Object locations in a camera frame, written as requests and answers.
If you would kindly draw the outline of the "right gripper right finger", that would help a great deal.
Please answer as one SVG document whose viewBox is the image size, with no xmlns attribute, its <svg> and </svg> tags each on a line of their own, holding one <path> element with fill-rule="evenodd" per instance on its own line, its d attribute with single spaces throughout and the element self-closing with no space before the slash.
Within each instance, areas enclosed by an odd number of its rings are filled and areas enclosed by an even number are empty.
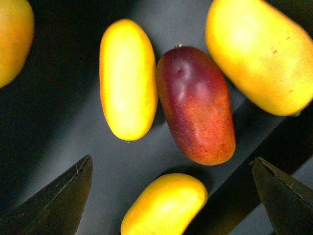
<svg viewBox="0 0 313 235">
<path fill-rule="evenodd" d="M 261 202 L 277 235 L 313 233 L 313 190 L 263 158 L 251 162 Z"/>
</svg>

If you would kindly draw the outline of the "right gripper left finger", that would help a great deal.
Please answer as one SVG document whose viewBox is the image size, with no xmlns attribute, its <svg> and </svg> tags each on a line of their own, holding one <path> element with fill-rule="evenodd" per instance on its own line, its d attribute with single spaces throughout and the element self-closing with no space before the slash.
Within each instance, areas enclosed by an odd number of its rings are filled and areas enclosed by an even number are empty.
<svg viewBox="0 0 313 235">
<path fill-rule="evenodd" d="M 73 235 L 91 188 L 93 162 L 84 156 L 72 167 L 0 218 L 2 235 Z"/>
</svg>

